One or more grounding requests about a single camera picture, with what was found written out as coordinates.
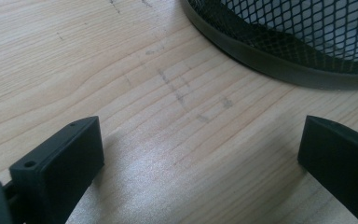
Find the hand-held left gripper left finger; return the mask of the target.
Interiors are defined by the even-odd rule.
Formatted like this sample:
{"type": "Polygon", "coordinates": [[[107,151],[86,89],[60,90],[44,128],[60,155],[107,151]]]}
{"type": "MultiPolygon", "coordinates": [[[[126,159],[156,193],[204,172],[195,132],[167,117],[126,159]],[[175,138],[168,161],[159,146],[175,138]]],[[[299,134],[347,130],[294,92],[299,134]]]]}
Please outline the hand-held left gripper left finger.
{"type": "Polygon", "coordinates": [[[9,167],[26,224],[64,224],[104,166],[98,117],[74,121],[9,167]]]}

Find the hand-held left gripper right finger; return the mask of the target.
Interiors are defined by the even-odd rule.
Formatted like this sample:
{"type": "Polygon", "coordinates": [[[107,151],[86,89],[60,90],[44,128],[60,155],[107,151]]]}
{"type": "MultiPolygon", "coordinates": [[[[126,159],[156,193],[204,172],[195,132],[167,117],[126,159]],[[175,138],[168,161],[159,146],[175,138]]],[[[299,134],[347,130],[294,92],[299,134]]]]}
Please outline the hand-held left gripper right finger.
{"type": "Polygon", "coordinates": [[[297,160],[358,218],[358,132],[308,116],[297,160]]]}

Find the black mesh trash bin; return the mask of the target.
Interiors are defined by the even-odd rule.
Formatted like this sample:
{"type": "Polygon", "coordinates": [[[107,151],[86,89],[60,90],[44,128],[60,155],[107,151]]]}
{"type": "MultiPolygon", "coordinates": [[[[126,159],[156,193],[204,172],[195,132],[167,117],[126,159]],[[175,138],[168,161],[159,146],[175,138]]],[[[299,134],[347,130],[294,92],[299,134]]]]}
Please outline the black mesh trash bin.
{"type": "Polygon", "coordinates": [[[256,71],[358,90],[358,0],[179,0],[194,26],[256,71]]]}

